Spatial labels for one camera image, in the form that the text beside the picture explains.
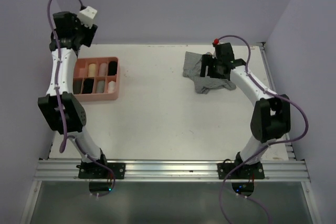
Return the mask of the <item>beige navy-trimmed underwear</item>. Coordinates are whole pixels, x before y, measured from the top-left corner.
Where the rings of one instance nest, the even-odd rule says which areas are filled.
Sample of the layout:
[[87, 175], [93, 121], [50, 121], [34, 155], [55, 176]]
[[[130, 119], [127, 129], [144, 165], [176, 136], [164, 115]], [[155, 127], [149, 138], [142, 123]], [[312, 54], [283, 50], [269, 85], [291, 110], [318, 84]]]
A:
[[95, 77], [96, 75], [96, 63], [91, 63], [88, 65], [88, 77]]

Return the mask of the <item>grey striped underwear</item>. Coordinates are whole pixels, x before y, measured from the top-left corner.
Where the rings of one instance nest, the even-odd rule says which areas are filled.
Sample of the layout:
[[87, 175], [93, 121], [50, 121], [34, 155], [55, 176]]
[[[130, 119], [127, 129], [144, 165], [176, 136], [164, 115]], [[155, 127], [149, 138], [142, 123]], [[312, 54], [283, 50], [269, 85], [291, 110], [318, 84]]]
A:
[[198, 94], [208, 94], [211, 90], [227, 89], [235, 90], [234, 83], [225, 79], [215, 79], [210, 77], [200, 77], [202, 54], [185, 52], [183, 77], [194, 82], [195, 92]]

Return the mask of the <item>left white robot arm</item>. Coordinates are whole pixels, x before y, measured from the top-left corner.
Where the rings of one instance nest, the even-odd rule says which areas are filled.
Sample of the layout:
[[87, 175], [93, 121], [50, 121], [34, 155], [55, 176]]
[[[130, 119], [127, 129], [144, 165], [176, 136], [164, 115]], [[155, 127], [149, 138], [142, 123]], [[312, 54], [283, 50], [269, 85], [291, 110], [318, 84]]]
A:
[[38, 98], [38, 107], [49, 127], [63, 136], [59, 151], [63, 153], [71, 140], [81, 155], [79, 168], [104, 178], [109, 165], [86, 129], [86, 112], [74, 96], [73, 75], [81, 46], [90, 47], [97, 31], [97, 10], [85, 7], [74, 14], [58, 12], [50, 18], [52, 55], [51, 80], [46, 95]]

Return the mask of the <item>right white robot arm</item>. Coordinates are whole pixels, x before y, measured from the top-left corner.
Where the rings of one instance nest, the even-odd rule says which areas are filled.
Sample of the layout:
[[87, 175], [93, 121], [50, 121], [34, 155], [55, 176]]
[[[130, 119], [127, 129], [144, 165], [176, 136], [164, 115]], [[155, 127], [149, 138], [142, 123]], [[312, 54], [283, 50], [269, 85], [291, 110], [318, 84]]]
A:
[[223, 162], [220, 169], [230, 179], [250, 178], [258, 171], [261, 157], [269, 145], [282, 138], [291, 128], [290, 104], [286, 95], [278, 95], [251, 72], [247, 62], [236, 59], [230, 43], [213, 42], [212, 56], [202, 55], [201, 77], [231, 81], [242, 90], [254, 107], [251, 138], [234, 162]]

